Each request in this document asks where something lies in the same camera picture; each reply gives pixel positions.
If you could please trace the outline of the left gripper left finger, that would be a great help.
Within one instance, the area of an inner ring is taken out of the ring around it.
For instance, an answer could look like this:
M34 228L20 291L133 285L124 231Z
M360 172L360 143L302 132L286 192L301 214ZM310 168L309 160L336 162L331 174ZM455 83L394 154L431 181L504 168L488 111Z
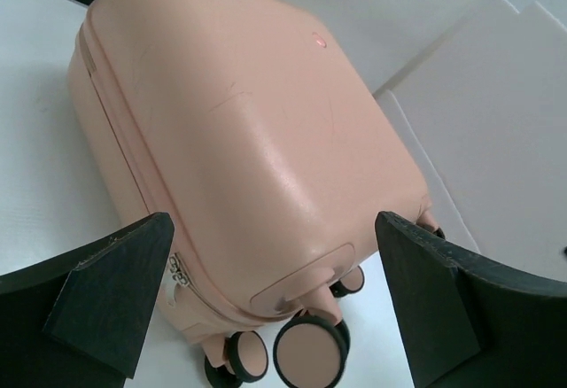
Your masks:
M3 387L122 387L133 378L174 237L153 213L1 277Z

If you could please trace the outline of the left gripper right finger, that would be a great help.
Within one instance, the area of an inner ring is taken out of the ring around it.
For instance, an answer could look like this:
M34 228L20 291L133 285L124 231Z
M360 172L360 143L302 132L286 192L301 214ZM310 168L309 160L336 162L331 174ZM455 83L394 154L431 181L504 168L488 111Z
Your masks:
M564 387L566 284L381 212L375 231L416 387Z

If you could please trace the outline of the pink suitcase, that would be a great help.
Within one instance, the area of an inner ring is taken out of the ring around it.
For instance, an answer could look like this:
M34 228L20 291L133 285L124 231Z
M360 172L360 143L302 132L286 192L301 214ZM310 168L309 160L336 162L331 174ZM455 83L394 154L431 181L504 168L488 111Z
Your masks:
M157 305L214 387L334 387L390 211L426 181L327 28L278 0L94 0L67 72L121 221L168 213Z

